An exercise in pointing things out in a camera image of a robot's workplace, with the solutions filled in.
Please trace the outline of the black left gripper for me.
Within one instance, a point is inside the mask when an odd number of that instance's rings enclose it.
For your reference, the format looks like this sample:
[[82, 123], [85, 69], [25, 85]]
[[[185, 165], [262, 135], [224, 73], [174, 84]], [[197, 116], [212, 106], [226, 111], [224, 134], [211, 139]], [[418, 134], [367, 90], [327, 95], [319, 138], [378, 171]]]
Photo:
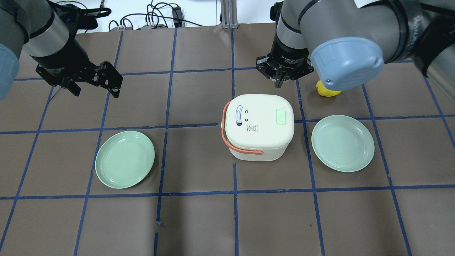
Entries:
[[114, 98], [119, 98], [122, 75], [112, 63], [95, 65], [76, 39], [69, 39], [58, 52], [36, 57], [36, 72], [50, 86], [60, 86], [75, 97], [81, 93], [77, 82], [89, 83], [107, 89]]

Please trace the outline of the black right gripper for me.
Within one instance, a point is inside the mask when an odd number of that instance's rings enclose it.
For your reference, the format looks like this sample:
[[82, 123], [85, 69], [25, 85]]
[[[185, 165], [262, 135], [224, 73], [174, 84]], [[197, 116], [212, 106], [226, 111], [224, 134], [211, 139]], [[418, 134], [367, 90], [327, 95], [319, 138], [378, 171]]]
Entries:
[[256, 58], [256, 69], [281, 88], [287, 80], [297, 80], [314, 72], [309, 63], [307, 48], [295, 49], [281, 42], [273, 42], [270, 53]]

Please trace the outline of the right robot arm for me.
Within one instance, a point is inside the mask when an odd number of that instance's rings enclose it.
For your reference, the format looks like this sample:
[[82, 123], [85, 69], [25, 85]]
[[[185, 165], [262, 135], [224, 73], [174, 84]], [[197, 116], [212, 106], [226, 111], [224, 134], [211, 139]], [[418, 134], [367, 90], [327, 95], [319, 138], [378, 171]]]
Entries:
[[280, 88], [317, 72], [345, 91], [411, 58], [454, 100], [453, 0], [285, 0], [271, 8], [275, 37], [256, 68]]

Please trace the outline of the green plate near right arm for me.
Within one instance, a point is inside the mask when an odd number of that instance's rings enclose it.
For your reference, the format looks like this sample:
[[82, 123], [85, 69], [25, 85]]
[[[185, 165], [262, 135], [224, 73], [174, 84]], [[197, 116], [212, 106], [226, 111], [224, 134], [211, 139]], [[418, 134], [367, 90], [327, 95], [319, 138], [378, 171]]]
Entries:
[[375, 152], [372, 134], [366, 126], [345, 115], [331, 115], [318, 121], [311, 143], [323, 164], [344, 173], [367, 167]]

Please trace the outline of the green plate near left arm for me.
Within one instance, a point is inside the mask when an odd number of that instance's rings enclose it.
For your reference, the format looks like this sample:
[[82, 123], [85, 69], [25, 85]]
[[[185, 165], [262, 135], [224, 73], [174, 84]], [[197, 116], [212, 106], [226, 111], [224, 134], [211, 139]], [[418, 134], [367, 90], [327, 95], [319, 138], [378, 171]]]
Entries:
[[95, 158], [95, 172], [109, 188], [130, 188], [149, 174], [154, 161], [151, 139], [137, 131], [124, 131], [102, 144]]

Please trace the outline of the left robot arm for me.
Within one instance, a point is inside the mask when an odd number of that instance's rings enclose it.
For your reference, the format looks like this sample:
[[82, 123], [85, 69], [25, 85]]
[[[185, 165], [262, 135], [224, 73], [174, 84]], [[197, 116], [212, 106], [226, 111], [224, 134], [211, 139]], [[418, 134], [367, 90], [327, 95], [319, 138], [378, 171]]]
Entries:
[[1, 99], [10, 93], [20, 67], [21, 52], [37, 62], [36, 72], [50, 86], [60, 86], [78, 97], [78, 82], [100, 86], [115, 97], [123, 77], [109, 62], [92, 63], [75, 35], [97, 27], [96, 19], [112, 10], [80, 9], [50, 0], [1, 1]]

